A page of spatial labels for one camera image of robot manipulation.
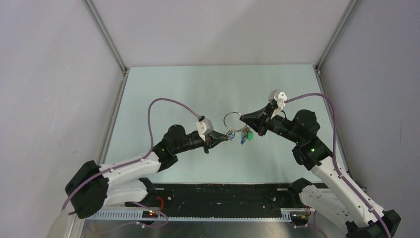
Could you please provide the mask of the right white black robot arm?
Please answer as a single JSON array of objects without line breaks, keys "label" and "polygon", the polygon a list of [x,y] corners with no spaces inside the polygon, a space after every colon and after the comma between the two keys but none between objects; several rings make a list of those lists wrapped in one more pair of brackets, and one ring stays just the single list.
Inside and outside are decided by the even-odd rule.
[{"label": "right white black robot arm", "polygon": [[320,125],[314,112],[299,110],[292,120],[276,115],[273,104],[240,116],[240,121],[260,136],[271,131],[294,142],[293,156],[299,165],[318,177],[331,191],[324,194],[300,178],[288,186],[288,201],[294,207],[309,206],[332,221],[348,238],[392,238],[401,222],[395,210],[374,202],[332,158],[332,151],[319,139]]}]

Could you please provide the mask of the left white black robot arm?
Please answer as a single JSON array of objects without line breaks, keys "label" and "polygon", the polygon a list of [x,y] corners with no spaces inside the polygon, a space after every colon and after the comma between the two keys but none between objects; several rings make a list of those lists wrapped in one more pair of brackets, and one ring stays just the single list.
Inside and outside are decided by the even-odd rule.
[{"label": "left white black robot arm", "polygon": [[217,131],[200,135],[189,134],[183,126],[172,125],[162,140],[145,157],[114,164],[97,165],[85,162],[65,187],[70,203],[78,218],[88,218],[103,207],[126,202],[140,202],[152,206],[157,199],[155,187],[146,177],[170,168],[177,154],[203,148],[205,153],[229,137]]}]

